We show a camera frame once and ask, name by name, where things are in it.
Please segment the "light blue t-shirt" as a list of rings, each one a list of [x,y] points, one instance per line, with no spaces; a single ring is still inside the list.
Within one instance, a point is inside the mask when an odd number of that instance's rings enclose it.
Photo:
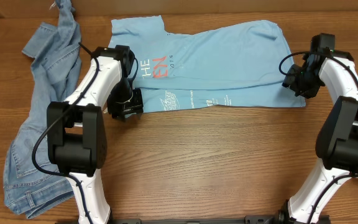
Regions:
[[[134,85],[144,111],[209,106],[299,108],[305,99],[284,88],[290,48],[276,23],[261,20],[198,34],[165,30],[160,16],[114,19],[110,46],[137,59]]]

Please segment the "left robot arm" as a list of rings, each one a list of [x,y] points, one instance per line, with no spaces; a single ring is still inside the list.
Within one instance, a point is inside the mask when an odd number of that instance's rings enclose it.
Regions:
[[[141,90],[133,86],[137,59],[128,46],[98,47],[90,55],[77,89],[47,108],[48,158],[73,189],[79,223],[112,223],[101,180],[108,149],[103,109],[123,121],[142,114],[144,106]]]

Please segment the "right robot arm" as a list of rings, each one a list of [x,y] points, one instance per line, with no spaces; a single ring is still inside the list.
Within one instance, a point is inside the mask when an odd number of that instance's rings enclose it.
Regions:
[[[313,98],[325,86],[333,108],[318,133],[316,164],[297,193],[265,223],[330,223],[321,212],[339,188],[358,178],[358,76],[349,52],[336,50],[335,36],[321,33],[302,52],[303,65],[292,65],[282,83],[295,96]]]

